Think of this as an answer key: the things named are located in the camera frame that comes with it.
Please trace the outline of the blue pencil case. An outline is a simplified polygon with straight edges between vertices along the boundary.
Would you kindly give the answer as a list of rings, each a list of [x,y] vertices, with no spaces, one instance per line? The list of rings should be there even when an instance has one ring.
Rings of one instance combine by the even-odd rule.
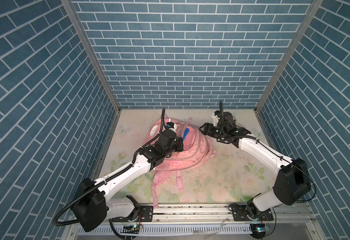
[[[183,142],[186,140],[186,137],[187,137],[187,135],[189,134],[189,132],[190,132],[190,129],[189,129],[188,127],[186,127],[186,128],[184,129],[184,133],[183,133],[183,137],[182,137]]]

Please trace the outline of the pink student backpack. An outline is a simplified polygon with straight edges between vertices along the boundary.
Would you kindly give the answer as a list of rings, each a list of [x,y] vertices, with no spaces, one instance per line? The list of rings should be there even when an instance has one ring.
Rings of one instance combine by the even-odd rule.
[[[152,185],[152,197],[154,208],[159,207],[158,195],[156,187],[164,184],[173,175],[176,176],[176,184],[179,191],[183,190],[182,171],[190,170],[202,166],[207,160],[216,155],[216,150],[213,149],[210,139],[192,124],[192,117],[187,122],[168,118],[165,116],[165,123],[173,122],[177,124],[176,134],[178,137],[183,137],[184,129],[190,129],[186,140],[183,142],[183,151],[173,153],[169,158],[166,158],[162,164],[154,168],[155,175]]]

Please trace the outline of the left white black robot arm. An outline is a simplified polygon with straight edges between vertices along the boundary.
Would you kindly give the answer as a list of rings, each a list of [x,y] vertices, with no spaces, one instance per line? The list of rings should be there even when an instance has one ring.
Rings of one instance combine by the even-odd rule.
[[[83,180],[76,197],[84,197],[71,207],[82,228],[90,232],[106,219],[136,220],[141,205],[131,195],[122,199],[115,199],[114,195],[136,178],[161,165],[165,158],[182,151],[183,138],[172,130],[164,130],[157,139],[137,150],[131,163],[94,181],[89,178]]]

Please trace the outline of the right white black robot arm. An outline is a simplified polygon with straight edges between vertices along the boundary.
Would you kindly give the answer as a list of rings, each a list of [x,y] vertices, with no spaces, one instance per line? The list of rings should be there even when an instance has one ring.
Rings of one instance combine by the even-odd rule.
[[[276,174],[270,190],[247,202],[246,210],[252,218],[282,204],[291,206],[311,190],[312,181],[304,160],[294,160],[266,146],[250,130],[237,125],[230,112],[218,110],[212,118],[213,123],[205,123],[199,128],[204,135],[250,153]]]

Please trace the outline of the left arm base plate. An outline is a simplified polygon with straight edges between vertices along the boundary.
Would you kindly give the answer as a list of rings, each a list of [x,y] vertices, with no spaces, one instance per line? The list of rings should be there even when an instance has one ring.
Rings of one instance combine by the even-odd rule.
[[[112,219],[114,223],[145,223],[152,222],[154,213],[154,206],[140,206],[135,207],[127,217],[116,217]]]

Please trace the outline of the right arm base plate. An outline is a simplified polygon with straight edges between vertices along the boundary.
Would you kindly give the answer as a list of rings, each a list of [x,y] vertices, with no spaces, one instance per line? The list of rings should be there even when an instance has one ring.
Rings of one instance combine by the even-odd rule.
[[[239,205],[237,203],[230,204],[228,210],[231,211],[235,222],[264,222],[273,221],[274,217],[270,209],[260,212],[255,207],[248,205]]]

